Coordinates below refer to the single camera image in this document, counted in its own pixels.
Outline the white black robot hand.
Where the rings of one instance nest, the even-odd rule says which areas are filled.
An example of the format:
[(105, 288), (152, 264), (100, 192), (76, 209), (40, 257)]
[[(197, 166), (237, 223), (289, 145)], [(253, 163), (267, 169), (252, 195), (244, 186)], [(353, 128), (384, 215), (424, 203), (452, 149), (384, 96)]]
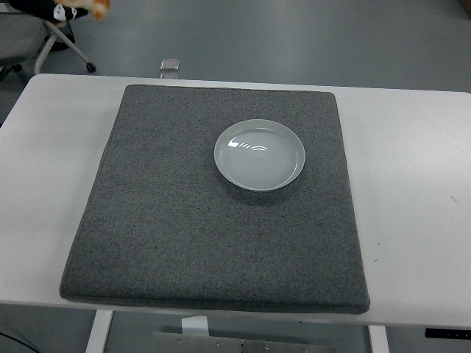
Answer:
[(21, 12), (51, 22), (62, 22), (86, 16), (82, 8), (67, 7), (52, 0), (9, 0), (8, 3)]

